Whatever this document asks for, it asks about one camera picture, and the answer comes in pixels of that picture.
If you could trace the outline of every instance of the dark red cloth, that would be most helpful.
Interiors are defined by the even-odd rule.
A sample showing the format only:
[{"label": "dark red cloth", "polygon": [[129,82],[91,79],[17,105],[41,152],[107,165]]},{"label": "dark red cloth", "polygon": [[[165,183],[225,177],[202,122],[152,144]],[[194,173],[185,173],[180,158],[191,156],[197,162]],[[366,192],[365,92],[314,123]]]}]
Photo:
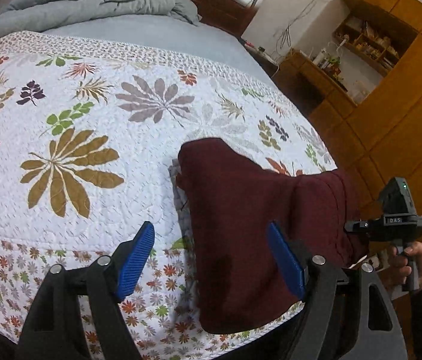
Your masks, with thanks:
[{"label": "dark red cloth", "polygon": [[191,213],[200,322],[207,332],[263,326],[297,301],[268,247],[272,220],[339,267],[367,252],[367,242],[343,230],[358,215],[353,188],[340,170],[289,177],[262,169],[217,138],[185,143],[178,159]]}]

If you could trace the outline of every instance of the hand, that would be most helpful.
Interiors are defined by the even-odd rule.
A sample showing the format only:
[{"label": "hand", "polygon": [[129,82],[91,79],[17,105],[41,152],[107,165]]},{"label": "hand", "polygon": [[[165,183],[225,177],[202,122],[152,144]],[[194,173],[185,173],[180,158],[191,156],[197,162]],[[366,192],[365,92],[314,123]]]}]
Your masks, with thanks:
[{"label": "hand", "polygon": [[[409,257],[414,256],[416,260],[419,290],[422,290],[422,242],[413,242],[409,247],[404,249],[404,253]],[[387,290],[390,290],[406,282],[406,278],[411,274],[411,267],[407,266],[407,257],[398,256],[396,247],[392,245],[388,249],[388,262],[390,267],[386,269],[388,272],[385,274],[383,284]]]}]

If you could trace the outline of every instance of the purple leaf print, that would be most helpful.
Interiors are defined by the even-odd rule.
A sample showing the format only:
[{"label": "purple leaf print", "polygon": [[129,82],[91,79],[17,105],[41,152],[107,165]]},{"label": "purple leaf print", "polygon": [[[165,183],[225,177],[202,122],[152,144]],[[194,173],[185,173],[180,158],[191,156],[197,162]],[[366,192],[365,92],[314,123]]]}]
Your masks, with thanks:
[{"label": "purple leaf print", "polygon": [[43,97],[46,97],[40,85],[37,84],[34,80],[27,83],[26,86],[23,86],[21,88],[21,91],[22,92],[20,96],[22,99],[16,102],[20,105],[24,105],[29,101],[36,105],[36,103],[34,102],[35,100],[39,100]]}]

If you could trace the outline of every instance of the blue gripper pad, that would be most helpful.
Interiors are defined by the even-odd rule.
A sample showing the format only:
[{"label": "blue gripper pad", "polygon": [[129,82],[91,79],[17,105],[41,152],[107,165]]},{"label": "blue gripper pad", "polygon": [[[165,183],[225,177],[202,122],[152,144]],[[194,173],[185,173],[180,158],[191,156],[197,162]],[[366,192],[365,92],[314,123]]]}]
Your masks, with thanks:
[{"label": "blue gripper pad", "polygon": [[131,251],[118,272],[117,289],[114,294],[120,302],[134,292],[153,245],[154,226],[146,221],[134,237]]},{"label": "blue gripper pad", "polygon": [[297,257],[289,249],[279,227],[272,222],[268,226],[268,244],[274,259],[278,264],[279,271],[286,283],[288,290],[303,300],[306,293],[305,274]]}]

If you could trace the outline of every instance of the floral bedspread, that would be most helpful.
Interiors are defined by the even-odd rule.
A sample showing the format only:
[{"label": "floral bedspread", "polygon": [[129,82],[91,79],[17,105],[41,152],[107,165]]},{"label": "floral bedspread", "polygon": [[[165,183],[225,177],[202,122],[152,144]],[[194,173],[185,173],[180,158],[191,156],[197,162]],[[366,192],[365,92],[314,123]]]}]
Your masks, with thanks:
[{"label": "floral bedspread", "polygon": [[[51,265],[86,266],[145,220],[156,242],[123,318],[144,359],[211,359],[293,317],[239,334],[199,323],[189,212],[177,154],[221,137],[264,168],[335,168],[280,92],[196,56],[34,32],[0,39],[0,332],[18,341]],[[85,298],[82,321],[102,358]]]}]

